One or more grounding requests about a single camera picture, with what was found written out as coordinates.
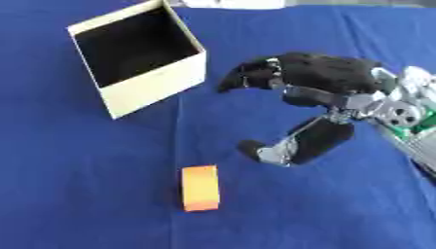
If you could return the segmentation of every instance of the open box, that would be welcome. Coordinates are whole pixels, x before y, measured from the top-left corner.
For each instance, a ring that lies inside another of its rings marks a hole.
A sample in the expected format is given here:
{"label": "open box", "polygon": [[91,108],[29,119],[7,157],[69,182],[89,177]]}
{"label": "open box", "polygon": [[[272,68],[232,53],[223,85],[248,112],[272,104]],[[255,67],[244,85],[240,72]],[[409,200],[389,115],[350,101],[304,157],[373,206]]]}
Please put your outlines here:
{"label": "open box", "polygon": [[113,119],[204,81],[206,51],[165,0],[68,27]]}

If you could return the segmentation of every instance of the orange block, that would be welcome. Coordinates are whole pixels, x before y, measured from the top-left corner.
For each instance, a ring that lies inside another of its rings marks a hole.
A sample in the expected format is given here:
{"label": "orange block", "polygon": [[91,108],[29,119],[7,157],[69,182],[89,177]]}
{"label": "orange block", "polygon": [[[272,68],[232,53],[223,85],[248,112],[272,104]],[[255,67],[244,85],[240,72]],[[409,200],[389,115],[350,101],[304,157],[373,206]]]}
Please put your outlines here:
{"label": "orange block", "polygon": [[183,168],[182,189],[185,211],[218,209],[220,193],[216,165]]}

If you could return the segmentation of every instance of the table surface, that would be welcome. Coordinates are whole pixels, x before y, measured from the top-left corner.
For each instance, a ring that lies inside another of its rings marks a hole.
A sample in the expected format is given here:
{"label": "table surface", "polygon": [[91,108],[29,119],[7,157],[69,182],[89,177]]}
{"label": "table surface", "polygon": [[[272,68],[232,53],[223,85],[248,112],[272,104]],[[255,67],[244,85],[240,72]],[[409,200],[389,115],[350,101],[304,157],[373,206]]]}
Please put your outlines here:
{"label": "table surface", "polygon": [[[131,3],[2,3],[1,248],[435,248],[434,187],[368,124],[306,166],[260,164],[236,142],[273,142],[323,110],[214,89],[288,51],[436,72],[436,10],[178,9],[208,49],[206,82],[111,121],[65,27]],[[180,168],[211,163],[220,209],[184,213]]]}

